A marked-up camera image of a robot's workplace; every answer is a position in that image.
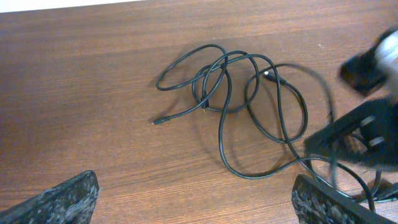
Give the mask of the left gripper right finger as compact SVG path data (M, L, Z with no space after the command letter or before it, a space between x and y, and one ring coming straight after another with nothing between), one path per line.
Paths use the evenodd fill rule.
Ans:
M295 180L292 205L300 223L394 224L303 174Z

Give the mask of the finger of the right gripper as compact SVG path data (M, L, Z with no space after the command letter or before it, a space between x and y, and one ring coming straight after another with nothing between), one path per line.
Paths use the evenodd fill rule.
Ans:
M367 167L397 166L397 105L367 101L304 140L306 152Z

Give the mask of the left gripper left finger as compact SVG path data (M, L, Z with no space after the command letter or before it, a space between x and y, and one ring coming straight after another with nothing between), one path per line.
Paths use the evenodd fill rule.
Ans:
M96 174L86 170L1 212L1 223L89 223L100 194Z

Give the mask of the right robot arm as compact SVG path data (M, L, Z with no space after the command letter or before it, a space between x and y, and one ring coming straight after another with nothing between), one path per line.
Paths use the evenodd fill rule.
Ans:
M344 143L337 150L336 158L368 167L397 170L397 28L386 30L368 51L347 60L340 67L340 78L364 97L383 85L388 86L389 94L359 105L311 135L304 141L306 152L330 157L329 145L344 142L345 137L358 129L366 151L356 151Z

